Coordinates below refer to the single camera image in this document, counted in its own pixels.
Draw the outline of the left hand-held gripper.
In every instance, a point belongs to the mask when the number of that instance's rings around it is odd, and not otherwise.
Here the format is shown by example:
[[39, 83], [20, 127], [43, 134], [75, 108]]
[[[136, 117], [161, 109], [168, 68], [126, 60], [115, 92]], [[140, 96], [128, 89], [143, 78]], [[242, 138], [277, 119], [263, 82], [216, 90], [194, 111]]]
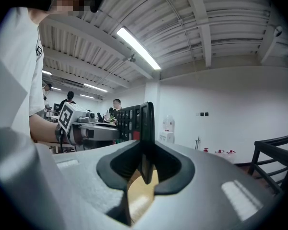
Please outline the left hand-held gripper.
[[116, 144], [120, 132], [114, 127], [105, 127], [93, 124], [95, 114], [81, 106], [65, 102], [57, 125], [57, 140], [62, 145], [67, 142], [71, 145], [82, 145], [84, 150], [93, 150]]

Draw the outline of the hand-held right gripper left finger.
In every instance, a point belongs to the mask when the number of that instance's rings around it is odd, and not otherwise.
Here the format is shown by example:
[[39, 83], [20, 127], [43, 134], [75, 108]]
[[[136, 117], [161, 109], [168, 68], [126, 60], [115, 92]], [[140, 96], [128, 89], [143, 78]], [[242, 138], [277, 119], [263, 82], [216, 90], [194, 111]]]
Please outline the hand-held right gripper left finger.
[[139, 141], [53, 155], [53, 172], [66, 230], [129, 230], [127, 179], [111, 168], [118, 158], [129, 165]]

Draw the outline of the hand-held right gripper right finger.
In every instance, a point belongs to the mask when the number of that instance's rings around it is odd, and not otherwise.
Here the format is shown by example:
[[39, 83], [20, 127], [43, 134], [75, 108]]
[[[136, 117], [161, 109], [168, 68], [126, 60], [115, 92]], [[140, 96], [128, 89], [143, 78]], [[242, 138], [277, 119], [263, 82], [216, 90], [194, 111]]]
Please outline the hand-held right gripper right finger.
[[211, 153], [165, 143], [189, 158], [192, 180], [179, 193], [156, 195], [136, 230], [257, 230], [279, 199], [239, 167]]

